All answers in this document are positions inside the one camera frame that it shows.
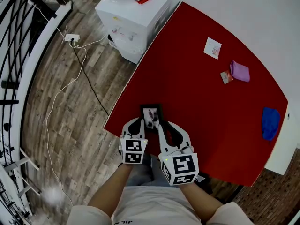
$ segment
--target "wall outlet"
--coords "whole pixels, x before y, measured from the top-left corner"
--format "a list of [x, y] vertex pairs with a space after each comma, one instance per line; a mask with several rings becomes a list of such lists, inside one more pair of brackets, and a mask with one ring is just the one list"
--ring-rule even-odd
[[78, 34], [67, 34], [65, 37], [65, 41], [70, 42], [72, 41], [73, 38], [73, 42], [78, 42], [80, 37]]

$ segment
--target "small card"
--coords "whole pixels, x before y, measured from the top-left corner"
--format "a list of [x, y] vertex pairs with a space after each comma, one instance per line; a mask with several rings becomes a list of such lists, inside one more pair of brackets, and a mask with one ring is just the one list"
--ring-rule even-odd
[[233, 77], [231, 76], [229, 70], [227, 70], [225, 72], [222, 72], [221, 73], [221, 77], [223, 79], [224, 84], [229, 83], [229, 82], [231, 82], [233, 80]]
[[215, 59], [218, 59], [221, 46], [222, 44], [218, 43], [217, 41], [212, 40], [211, 38], [207, 38], [204, 53]]

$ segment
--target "brick wall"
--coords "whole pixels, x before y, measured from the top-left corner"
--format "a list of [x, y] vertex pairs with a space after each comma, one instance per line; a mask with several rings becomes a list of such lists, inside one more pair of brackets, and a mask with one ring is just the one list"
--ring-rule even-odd
[[244, 187], [233, 200], [256, 225], [284, 225], [299, 210], [300, 150], [284, 175], [264, 169], [252, 187]]

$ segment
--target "paper card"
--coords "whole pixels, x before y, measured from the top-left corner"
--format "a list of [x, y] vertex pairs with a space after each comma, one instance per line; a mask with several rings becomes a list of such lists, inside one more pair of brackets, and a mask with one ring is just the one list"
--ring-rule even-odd
[[222, 44], [218, 43], [217, 41], [211, 38], [207, 38], [204, 53], [208, 54], [209, 56], [215, 59], [218, 59], [221, 46]]
[[224, 84], [229, 83], [229, 82], [231, 82], [233, 80], [233, 77], [231, 76], [229, 70], [227, 70], [225, 72], [222, 72], [221, 73], [221, 77], [223, 79]]
[[197, 175], [197, 177], [196, 177], [195, 180], [196, 180], [197, 182], [202, 182], [204, 179], [205, 179], [204, 177], [202, 177], [202, 176], [200, 176], [200, 175]]

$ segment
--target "photo frame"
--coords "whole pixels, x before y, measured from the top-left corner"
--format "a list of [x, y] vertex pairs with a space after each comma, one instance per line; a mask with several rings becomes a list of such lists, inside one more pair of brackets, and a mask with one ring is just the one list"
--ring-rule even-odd
[[158, 133], [158, 125], [164, 119], [161, 104], [141, 105], [141, 117], [144, 119], [145, 130]]

